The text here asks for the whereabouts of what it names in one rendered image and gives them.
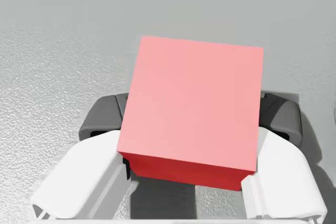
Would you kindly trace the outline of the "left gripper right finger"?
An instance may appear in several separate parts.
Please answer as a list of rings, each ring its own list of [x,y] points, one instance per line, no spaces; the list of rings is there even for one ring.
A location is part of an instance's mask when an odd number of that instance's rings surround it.
[[[260,99],[257,168],[241,182],[248,219],[324,220],[327,207],[301,151],[297,102],[273,93]]]

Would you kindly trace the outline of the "pink cube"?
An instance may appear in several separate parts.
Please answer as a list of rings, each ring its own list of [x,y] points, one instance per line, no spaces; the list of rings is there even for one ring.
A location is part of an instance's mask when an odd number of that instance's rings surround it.
[[[144,36],[118,151],[138,176],[238,191],[256,170],[263,49]]]

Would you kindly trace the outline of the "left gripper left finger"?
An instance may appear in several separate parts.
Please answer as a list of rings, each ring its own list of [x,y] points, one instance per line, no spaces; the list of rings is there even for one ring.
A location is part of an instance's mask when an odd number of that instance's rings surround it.
[[[128,94],[99,98],[69,149],[34,192],[37,220],[113,219],[130,186],[129,162],[117,151]]]

